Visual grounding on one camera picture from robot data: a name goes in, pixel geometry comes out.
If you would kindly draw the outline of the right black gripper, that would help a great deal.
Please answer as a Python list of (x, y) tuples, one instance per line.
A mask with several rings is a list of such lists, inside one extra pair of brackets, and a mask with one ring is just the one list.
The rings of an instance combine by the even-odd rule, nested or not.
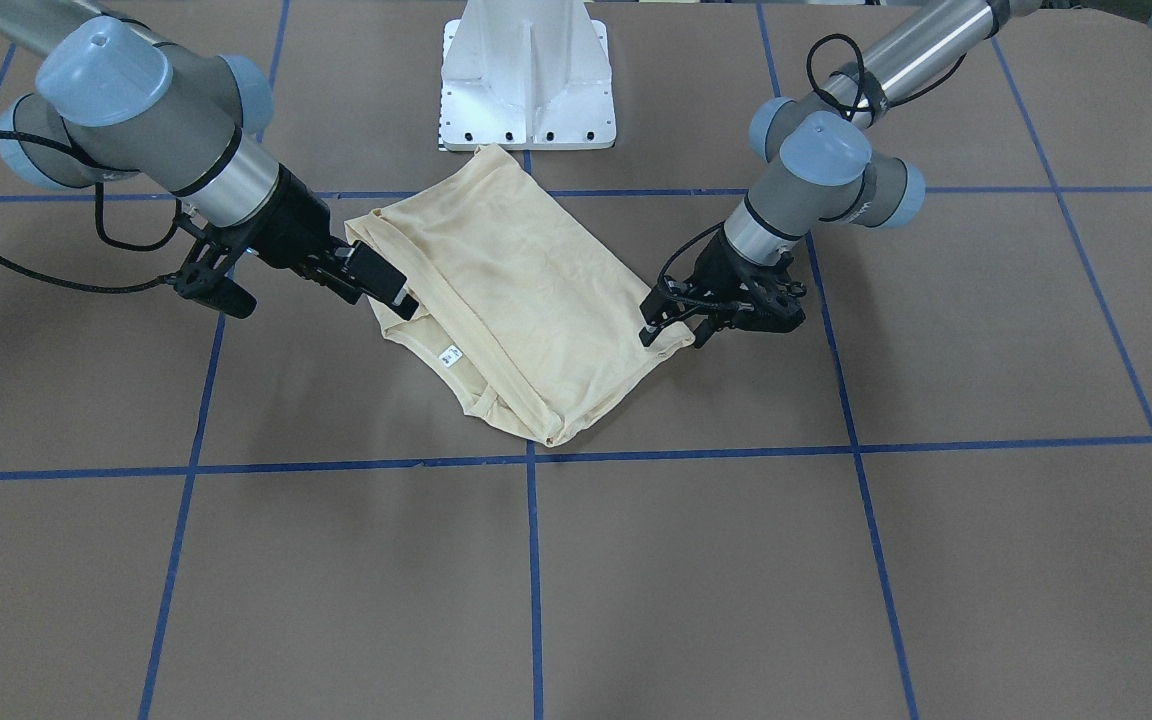
[(366, 245), (347, 245), (332, 233), (329, 209), (287, 167), (257, 213), (251, 249), (275, 270), (291, 270), (306, 281), (328, 287), (348, 304), (365, 295), (410, 320), (419, 301), (407, 288), (407, 275)]

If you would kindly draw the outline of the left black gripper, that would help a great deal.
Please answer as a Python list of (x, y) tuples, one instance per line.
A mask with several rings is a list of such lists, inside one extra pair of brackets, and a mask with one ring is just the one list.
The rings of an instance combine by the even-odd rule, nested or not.
[(694, 348), (703, 348), (728, 325), (722, 306), (736, 304), (737, 323), (755, 323), (765, 318), (758, 291), (749, 290), (749, 281), (767, 266), (750, 263), (733, 250), (723, 232), (703, 232), (704, 249), (694, 263), (687, 282), (657, 282), (641, 302), (644, 325), (639, 332), (643, 347), (652, 347), (667, 328), (680, 325), (691, 331), (691, 314), (705, 314), (694, 333)]

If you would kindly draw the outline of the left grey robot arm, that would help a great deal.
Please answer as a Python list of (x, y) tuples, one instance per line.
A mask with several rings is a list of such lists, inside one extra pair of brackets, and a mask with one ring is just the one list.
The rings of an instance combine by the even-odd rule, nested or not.
[(695, 237), (702, 247), (684, 279), (659, 270), (641, 302), (637, 340), (696, 319), (692, 343), (727, 331), (787, 334), (805, 323), (805, 287), (791, 252), (819, 223), (895, 228), (925, 200), (910, 161), (877, 152), (867, 129), (890, 109), (940, 88), (970, 50), (1038, 1), (929, 1), (870, 47), (844, 33), (814, 41), (805, 60), (809, 94), (776, 96), (756, 109), (751, 150), (765, 162), (722, 222)]

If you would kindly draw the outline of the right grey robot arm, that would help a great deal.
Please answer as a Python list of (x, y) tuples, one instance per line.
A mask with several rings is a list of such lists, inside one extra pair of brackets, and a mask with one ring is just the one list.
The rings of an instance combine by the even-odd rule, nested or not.
[(156, 285), (247, 318), (256, 301), (230, 270), (251, 252), (348, 304), (419, 309), (406, 275), (335, 237), (324, 202), (257, 141), (273, 92), (250, 59), (200, 56), (94, 1), (0, 1), (0, 37), (41, 59), (32, 94), (0, 118), (1, 158), (52, 190), (147, 176), (169, 192), (195, 242)]

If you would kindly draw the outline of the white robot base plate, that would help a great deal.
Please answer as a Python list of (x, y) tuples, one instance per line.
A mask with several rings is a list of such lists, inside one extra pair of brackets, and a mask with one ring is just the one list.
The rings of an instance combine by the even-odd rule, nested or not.
[(585, 1), (468, 1), (444, 24), (439, 97), (444, 151), (616, 145), (607, 26)]

